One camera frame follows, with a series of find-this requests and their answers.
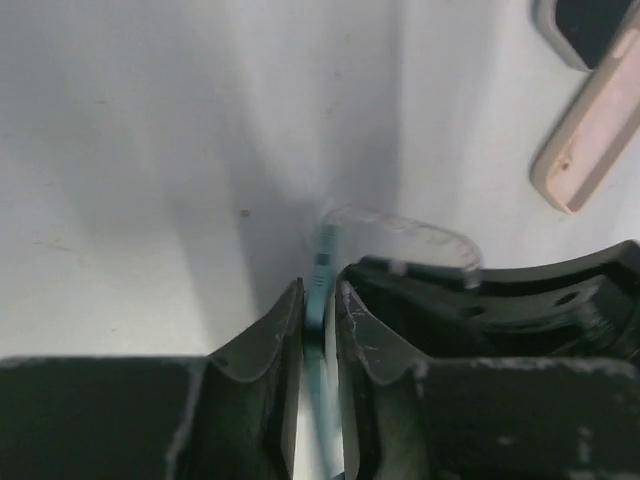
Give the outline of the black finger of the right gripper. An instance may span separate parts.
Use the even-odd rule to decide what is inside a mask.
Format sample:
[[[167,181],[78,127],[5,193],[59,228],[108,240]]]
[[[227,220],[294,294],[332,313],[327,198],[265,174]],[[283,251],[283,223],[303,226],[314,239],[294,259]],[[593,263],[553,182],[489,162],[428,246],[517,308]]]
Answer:
[[[453,267],[385,258],[347,266],[371,314],[436,358],[609,357],[639,354],[639,245],[624,241],[559,263],[481,269],[469,288]]]

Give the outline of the beige silicone phone case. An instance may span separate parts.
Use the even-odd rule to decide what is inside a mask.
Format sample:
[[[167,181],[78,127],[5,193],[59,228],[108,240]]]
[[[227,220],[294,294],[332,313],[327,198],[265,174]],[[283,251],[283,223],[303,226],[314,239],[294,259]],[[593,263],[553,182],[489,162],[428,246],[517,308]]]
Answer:
[[[531,181],[555,209],[581,210],[639,130],[639,29],[592,73],[536,158]]]

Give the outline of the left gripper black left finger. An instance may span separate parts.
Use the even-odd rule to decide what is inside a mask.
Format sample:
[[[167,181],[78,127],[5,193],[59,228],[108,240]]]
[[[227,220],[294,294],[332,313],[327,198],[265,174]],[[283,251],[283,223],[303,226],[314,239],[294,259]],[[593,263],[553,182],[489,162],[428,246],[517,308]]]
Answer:
[[[5,479],[289,479],[304,286],[205,356],[1,362]]]

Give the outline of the black phone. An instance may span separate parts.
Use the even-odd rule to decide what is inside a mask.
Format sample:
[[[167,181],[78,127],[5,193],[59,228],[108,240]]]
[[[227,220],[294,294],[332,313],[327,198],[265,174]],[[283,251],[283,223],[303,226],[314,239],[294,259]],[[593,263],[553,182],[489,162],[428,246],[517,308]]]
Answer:
[[[569,67],[591,72],[637,5],[632,0],[537,0],[531,13],[542,38]]]

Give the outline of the clear magnetic phone case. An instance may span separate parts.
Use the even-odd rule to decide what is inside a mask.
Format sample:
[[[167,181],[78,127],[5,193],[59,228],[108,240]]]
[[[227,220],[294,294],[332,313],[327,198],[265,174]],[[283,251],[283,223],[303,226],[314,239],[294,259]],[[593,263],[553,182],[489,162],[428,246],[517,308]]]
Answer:
[[[410,263],[450,267],[464,291],[481,284],[482,257],[479,248],[466,236],[439,226],[391,215],[377,210],[344,205],[329,211],[314,235],[313,257],[319,228],[331,223],[337,229],[335,284],[338,274],[364,256],[389,260],[387,269],[406,275]]]

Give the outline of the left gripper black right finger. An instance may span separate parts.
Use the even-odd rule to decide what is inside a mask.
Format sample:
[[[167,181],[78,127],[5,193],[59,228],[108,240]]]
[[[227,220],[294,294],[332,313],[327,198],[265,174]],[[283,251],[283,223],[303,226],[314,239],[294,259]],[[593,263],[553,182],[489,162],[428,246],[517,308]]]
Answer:
[[[348,479],[635,479],[639,373],[607,358],[431,358],[335,294]]]

